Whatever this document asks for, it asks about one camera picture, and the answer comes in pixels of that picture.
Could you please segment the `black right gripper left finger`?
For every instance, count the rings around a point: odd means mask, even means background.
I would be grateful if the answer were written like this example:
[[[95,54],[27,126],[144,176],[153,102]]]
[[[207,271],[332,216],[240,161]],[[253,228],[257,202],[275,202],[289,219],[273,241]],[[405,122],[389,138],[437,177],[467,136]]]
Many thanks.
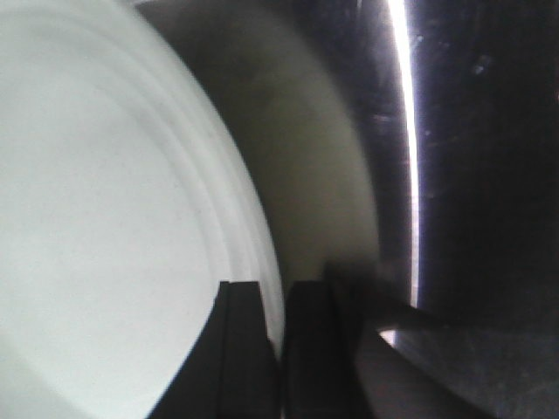
[[[257,282],[222,282],[210,317],[150,418],[278,418],[280,375]]]

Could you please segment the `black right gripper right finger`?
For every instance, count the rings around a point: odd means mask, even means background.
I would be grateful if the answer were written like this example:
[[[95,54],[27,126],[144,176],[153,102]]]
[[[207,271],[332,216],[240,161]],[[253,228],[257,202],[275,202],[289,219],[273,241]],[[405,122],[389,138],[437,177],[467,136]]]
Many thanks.
[[[371,271],[329,262],[286,300],[282,355],[288,418],[487,418],[382,336],[442,322],[382,292]]]

